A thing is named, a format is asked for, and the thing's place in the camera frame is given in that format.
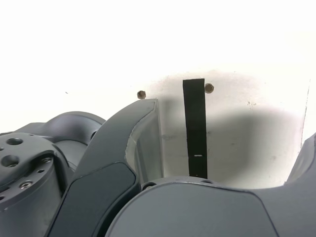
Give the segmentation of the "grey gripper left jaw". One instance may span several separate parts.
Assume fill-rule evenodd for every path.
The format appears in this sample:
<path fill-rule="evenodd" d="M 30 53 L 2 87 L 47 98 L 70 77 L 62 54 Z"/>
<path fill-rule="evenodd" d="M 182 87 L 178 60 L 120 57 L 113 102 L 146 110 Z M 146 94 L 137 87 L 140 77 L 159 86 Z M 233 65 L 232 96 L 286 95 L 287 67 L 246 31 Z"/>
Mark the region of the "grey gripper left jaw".
<path fill-rule="evenodd" d="M 158 101 L 117 112 L 88 145 L 52 221 L 49 237 L 103 237 L 142 185 L 163 177 Z"/>

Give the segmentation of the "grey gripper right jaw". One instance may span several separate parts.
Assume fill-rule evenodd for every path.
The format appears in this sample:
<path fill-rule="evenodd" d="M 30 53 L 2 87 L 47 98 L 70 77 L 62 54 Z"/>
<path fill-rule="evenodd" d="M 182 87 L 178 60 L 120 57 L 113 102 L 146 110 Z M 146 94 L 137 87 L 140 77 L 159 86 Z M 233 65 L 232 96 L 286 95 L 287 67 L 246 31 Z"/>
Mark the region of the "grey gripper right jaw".
<path fill-rule="evenodd" d="M 108 237 L 313 237 L 316 234 L 316 138 L 307 139 L 284 185 L 236 189 L 169 182 L 133 198 Z"/>

